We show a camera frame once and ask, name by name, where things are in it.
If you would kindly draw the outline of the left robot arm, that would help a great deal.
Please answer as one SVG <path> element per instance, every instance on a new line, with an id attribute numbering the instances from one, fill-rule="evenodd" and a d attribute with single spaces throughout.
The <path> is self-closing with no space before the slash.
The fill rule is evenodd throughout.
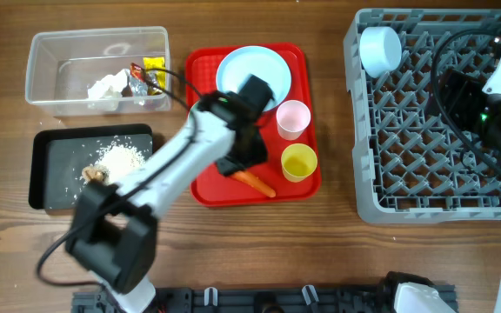
<path id="1" fill-rule="evenodd" d="M 157 290 L 148 272 L 159 220 L 212 164 L 223 176 L 233 176 L 267 161 L 257 122 L 272 98 L 269 84 L 254 75 L 237 92 L 204 94 L 188 109 L 183 128 L 141 167 L 116 183 L 87 183 L 70 229 L 37 262 L 37 279 L 65 285 L 43 275 L 44 263 L 64 246 L 95 276 L 93 284 L 109 292 L 118 310 L 156 312 Z"/>

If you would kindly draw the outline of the light blue bowl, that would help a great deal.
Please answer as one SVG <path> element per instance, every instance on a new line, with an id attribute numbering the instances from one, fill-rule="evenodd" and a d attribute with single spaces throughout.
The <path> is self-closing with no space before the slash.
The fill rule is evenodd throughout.
<path id="1" fill-rule="evenodd" d="M 366 73 L 372 78 L 394 71 L 401 63 L 402 46 L 391 27 L 368 27 L 359 40 L 359 56 Z"/>

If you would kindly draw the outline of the yellow snack wrapper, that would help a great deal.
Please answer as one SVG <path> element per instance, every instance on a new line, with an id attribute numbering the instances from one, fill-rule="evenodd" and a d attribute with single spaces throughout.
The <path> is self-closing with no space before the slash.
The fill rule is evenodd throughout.
<path id="1" fill-rule="evenodd" d="M 162 93 L 166 87 L 165 57 L 144 57 L 145 79 L 148 81 L 148 95 L 154 96 Z"/>

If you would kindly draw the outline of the light blue plate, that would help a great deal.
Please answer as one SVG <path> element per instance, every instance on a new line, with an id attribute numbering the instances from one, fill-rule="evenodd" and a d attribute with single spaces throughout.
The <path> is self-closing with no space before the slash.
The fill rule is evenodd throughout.
<path id="1" fill-rule="evenodd" d="M 250 76 L 262 79 L 272 90 L 273 99 L 264 111 L 276 108 L 291 90 L 289 65 L 274 50 L 262 46 L 244 46 L 228 54 L 217 69 L 217 89 L 239 92 Z"/>

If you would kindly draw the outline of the white tissue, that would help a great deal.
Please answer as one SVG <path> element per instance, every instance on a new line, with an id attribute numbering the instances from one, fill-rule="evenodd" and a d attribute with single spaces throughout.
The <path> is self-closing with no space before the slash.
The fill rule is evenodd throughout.
<path id="1" fill-rule="evenodd" d="M 123 96 L 123 90 L 129 84 L 129 71 L 120 70 L 115 75 L 107 75 L 88 88 L 88 99 L 94 100 L 88 107 L 93 110 L 115 111 L 118 108 L 118 98 Z"/>

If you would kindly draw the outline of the red silver candy wrapper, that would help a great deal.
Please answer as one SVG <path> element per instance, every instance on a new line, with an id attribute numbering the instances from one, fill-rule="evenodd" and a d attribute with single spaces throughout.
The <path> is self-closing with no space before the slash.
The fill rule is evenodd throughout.
<path id="1" fill-rule="evenodd" d="M 130 68 L 125 71 L 127 74 L 127 85 L 122 90 L 123 97 L 146 97 L 149 86 L 145 80 L 144 69 L 131 63 Z"/>

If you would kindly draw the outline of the orange carrot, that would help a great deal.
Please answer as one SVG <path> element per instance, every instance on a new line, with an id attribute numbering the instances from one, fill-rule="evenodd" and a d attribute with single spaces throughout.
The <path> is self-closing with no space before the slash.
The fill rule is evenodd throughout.
<path id="1" fill-rule="evenodd" d="M 257 190 L 269 198 L 273 198 L 277 195 L 276 191 L 272 189 L 272 187 L 262 182 L 257 176 L 254 176 L 249 171 L 237 171 L 231 174 L 230 178 L 249 185 L 254 190 Z"/>

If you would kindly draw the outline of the green bowl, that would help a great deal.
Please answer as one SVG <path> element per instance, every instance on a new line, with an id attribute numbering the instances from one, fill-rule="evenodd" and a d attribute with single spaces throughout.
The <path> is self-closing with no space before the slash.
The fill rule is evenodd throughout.
<path id="1" fill-rule="evenodd" d="M 190 111 L 189 111 L 189 114 L 188 114 L 188 117 L 191 119 L 191 120 L 197 120 L 198 118 L 198 105 L 199 105 L 199 102 L 195 102 L 191 107 L 190 107 Z"/>

